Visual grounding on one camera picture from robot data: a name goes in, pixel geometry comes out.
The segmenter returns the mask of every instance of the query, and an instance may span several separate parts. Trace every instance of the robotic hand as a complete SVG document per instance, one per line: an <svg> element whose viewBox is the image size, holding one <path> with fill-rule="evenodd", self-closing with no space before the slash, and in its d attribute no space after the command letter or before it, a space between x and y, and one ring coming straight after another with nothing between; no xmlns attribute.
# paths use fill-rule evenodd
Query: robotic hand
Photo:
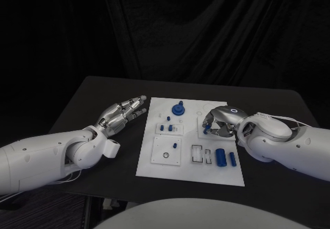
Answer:
<svg viewBox="0 0 330 229"><path fill-rule="evenodd" d="M113 158L119 144L108 137L145 113L135 111L145 99L142 95L113 104L83 130L30 137L0 148L0 195L31 190L90 168L102 155Z"/></svg>
<svg viewBox="0 0 330 229"><path fill-rule="evenodd" d="M237 132L239 146L262 162L278 161L286 168L330 181L330 130L288 126L275 118L298 123L292 118L256 113L252 116L232 106L219 106L206 115L206 134L230 137Z"/></svg>

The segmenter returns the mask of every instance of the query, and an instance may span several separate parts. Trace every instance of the small blue part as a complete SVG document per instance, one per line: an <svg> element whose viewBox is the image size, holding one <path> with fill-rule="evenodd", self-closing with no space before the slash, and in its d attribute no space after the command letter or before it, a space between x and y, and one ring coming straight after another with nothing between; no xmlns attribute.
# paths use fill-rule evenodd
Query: small blue part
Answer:
<svg viewBox="0 0 330 229"><path fill-rule="evenodd" d="M210 129L210 125L206 125L206 127L204 127L204 131L203 131L203 133L204 133L204 135L207 134L207 130Z"/></svg>
<svg viewBox="0 0 330 229"><path fill-rule="evenodd" d="M219 167L224 167L226 166L224 150L223 149L217 149L214 151L214 156L216 156L216 165Z"/></svg>
<svg viewBox="0 0 330 229"><path fill-rule="evenodd" d="M184 107L183 107L183 101L178 102L178 104L175 104L173 107L171 107L171 113L174 115L183 115L184 113Z"/></svg>
<svg viewBox="0 0 330 229"><path fill-rule="evenodd" d="M229 156L230 156L232 166L234 167L236 166L236 160L234 160L233 152L229 153Z"/></svg>

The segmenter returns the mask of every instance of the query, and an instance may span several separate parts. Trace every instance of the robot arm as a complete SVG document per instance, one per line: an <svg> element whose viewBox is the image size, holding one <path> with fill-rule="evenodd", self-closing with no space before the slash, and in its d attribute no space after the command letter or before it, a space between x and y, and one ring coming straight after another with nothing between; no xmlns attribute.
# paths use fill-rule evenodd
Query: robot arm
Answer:
<svg viewBox="0 0 330 229"><path fill-rule="evenodd" d="M0 148L0 195L31 190L92 167L102 155L113 158L119 144L108 139L128 121L147 110L135 111L145 96L113 104L95 126L83 130L30 137Z"/></svg>
<svg viewBox="0 0 330 229"><path fill-rule="evenodd" d="M220 106L210 111L203 123L204 133L216 135L219 130L210 129L211 119L223 123L222 137L233 130L237 132L239 146L256 160L275 160L286 168L330 181L330 130L309 126L289 129L271 115L256 113L247 116L237 108Z"/></svg>

